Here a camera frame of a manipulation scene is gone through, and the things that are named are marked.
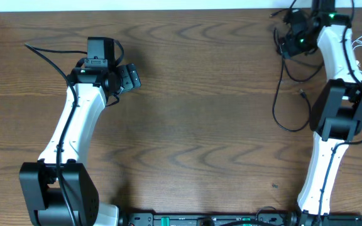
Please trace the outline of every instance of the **cable connector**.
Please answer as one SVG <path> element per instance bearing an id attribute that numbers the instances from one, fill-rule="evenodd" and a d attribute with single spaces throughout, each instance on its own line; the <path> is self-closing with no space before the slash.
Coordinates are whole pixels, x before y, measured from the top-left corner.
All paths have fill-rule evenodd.
<path id="1" fill-rule="evenodd" d="M 302 98 L 306 99 L 307 98 L 307 94 L 305 94 L 304 90 L 300 89 L 300 95 Z"/>

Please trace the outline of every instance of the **wood grain surface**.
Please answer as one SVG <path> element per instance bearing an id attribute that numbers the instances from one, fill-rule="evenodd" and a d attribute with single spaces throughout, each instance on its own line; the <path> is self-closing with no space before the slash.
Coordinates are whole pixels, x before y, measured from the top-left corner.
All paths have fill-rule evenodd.
<path id="1" fill-rule="evenodd" d="M 293 210 L 312 132 L 285 132 L 273 121 L 281 63 L 272 31 L 284 25 L 271 12 L 0 13 L 0 225 L 30 224 L 19 169 L 44 150 L 65 102 L 63 79 L 23 44 L 86 50 L 88 36 L 118 39 L 142 82 L 97 122 L 88 172 L 102 202 L 167 213 Z M 354 36 L 361 34 L 359 9 Z M 47 56 L 67 73 L 82 57 Z M 288 64 L 298 78 L 313 70 Z M 284 77 L 279 121 L 301 126 L 308 115 L 298 90 L 313 104 L 325 82 L 324 69 L 306 83 Z M 362 213 L 362 145 L 346 152 L 331 200 L 332 212 Z"/>

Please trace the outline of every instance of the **wooden tabletop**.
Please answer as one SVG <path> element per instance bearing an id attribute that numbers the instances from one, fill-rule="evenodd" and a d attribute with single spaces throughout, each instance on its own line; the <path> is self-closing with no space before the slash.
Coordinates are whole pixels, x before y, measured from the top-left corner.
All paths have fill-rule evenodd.
<path id="1" fill-rule="evenodd" d="M 285 26 L 271 12 L 0 13 L 0 225 L 30 224 L 19 169 L 44 150 L 65 103 L 62 77 L 23 44 L 86 50 L 88 36 L 118 39 L 142 83 L 105 109 L 94 130 L 88 172 L 100 201 L 167 213 L 293 210 L 313 141 L 309 128 L 291 133 L 273 121 L 281 62 L 272 31 Z M 361 34 L 359 9 L 354 37 Z M 47 56 L 66 73 L 82 57 Z M 298 78 L 313 71 L 288 64 Z M 285 76 L 279 121 L 301 126 L 308 115 L 299 89 L 313 104 L 325 83 L 324 69 L 306 83 Z M 331 212 L 362 213 L 362 145 L 344 155 Z"/>

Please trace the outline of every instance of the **white background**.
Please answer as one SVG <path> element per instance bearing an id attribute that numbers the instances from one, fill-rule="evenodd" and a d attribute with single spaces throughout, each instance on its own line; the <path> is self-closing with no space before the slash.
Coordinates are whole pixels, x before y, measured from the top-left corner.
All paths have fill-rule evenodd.
<path id="1" fill-rule="evenodd" d="M 295 7 L 309 8 L 312 0 L 297 0 Z M 362 7 L 362 0 L 354 0 Z M 292 0 L 0 0 L 0 12 L 96 11 L 171 9 L 287 8 Z M 350 0 L 336 0 L 336 7 L 351 7 Z"/>

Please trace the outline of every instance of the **wooden table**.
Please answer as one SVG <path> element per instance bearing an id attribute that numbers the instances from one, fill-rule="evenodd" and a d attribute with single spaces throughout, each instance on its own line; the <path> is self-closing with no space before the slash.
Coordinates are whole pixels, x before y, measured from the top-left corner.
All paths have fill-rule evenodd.
<path id="1" fill-rule="evenodd" d="M 142 82 L 105 109 L 94 130 L 88 171 L 102 202 L 156 212 L 292 210 L 312 132 L 285 132 L 273 121 L 281 63 L 272 31 L 284 25 L 271 12 L 0 13 L 0 225 L 30 223 L 19 169 L 44 150 L 66 95 L 60 75 L 23 44 L 86 50 L 88 36 L 120 40 Z M 362 9 L 354 21 L 360 34 Z M 82 57 L 47 55 L 67 73 Z M 299 59 L 321 61 L 320 54 Z M 313 70 L 288 64 L 299 78 Z M 301 126 L 308 115 L 298 90 L 313 104 L 325 81 L 323 69 L 306 83 L 285 77 L 279 121 Z M 362 145 L 344 156 L 331 210 L 362 213 Z"/>

